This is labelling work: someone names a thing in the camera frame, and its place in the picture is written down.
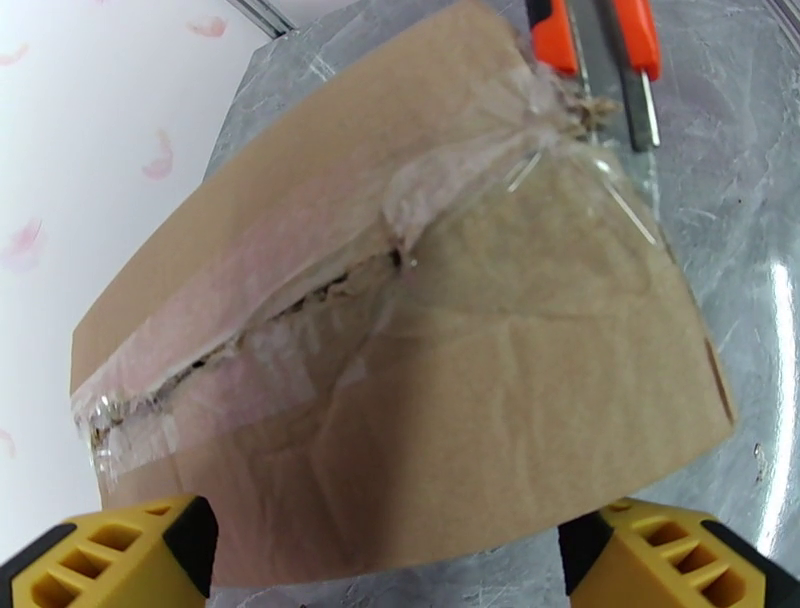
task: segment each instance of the brown cardboard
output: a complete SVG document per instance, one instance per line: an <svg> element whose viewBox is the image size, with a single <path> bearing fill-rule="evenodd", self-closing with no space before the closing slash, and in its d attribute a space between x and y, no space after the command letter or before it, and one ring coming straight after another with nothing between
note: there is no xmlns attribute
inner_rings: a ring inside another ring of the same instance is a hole
<svg viewBox="0 0 800 608"><path fill-rule="evenodd" d="M465 179L424 232L391 233L403 168L436 204L431 159L528 124L503 95L525 69L511 28L461 2L337 76L159 228L75 331L76 414L212 355L111 430L104 505L206 495L218 584L334 578L534 533L731 432L685 281L608 153L545 155L514 192ZM471 113L487 91L510 114Z"/></svg>

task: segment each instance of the wallpaper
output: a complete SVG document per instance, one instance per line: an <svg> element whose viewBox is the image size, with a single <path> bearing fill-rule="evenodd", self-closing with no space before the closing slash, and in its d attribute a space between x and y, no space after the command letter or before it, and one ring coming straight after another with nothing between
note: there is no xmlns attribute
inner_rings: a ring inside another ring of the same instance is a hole
<svg viewBox="0 0 800 608"><path fill-rule="evenodd" d="M99 507L72 329L200 183L266 42L225 0L0 0L0 561Z"/></svg>

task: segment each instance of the gray marble surface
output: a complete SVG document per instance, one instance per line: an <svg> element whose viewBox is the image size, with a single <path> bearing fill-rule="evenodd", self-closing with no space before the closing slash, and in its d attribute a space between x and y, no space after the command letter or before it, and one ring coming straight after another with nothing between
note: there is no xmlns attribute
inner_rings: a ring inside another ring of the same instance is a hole
<svg viewBox="0 0 800 608"><path fill-rule="evenodd" d="M448 4L361 0L258 50L209 164L369 50ZM524 26L522 0L493 0ZM735 436L640 496L716 514L800 575L800 63L755 0L652 0L664 53L656 209L720 349ZM556 535L354 580L216 590L210 606L563 607Z"/></svg>

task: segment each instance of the cardboard box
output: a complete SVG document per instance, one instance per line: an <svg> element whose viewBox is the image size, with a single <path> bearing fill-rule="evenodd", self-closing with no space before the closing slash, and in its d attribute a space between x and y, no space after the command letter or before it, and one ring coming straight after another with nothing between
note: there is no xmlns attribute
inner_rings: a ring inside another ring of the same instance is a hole
<svg viewBox="0 0 800 608"><path fill-rule="evenodd" d="M104 504L205 495L217 584L309 581L506 543L728 436L681 272L567 102L465 0L203 184L75 330Z"/></svg>

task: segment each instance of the pink feather print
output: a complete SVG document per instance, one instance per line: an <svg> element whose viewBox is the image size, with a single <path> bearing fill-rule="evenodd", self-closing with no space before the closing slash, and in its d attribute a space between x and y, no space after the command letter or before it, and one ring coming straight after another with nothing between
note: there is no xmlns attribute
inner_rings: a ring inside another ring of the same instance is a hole
<svg viewBox="0 0 800 608"><path fill-rule="evenodd" d="M172 142L164 129L156 131L159 156L142 167L142 173L150 179L164 179L172 173Z"/></svg>
<svg viewBox="0 0 800 608"><path fill-rule="evenodd" d="M15 272L32 270L39 264L43 246L42 220L32 219L0 249L0 266Z"/></svg>
<svg viewBox="0 0 800 608"><path fill-rule="evenodd" d="M206 38L221 38L228 29L228 22L222 17L206 17L189 21L186 27L190 32Z"/></svg>
<svg viewBox="0 0 800 608"><path fill-rule="evenodd" d="M0 429L0 443L5 443L8 449L8 455L14 458L17 455L17 447L14 445L14 438L11 434L3 429Z"/></svg>
<svg viewBox="0 0 800 608"><path fill-rule="evenodd" d="M22 43L19 48L13 53L2 54L0 53L0 67L8 67L14 65L25 55L28 54L28 44Z"/></svg>

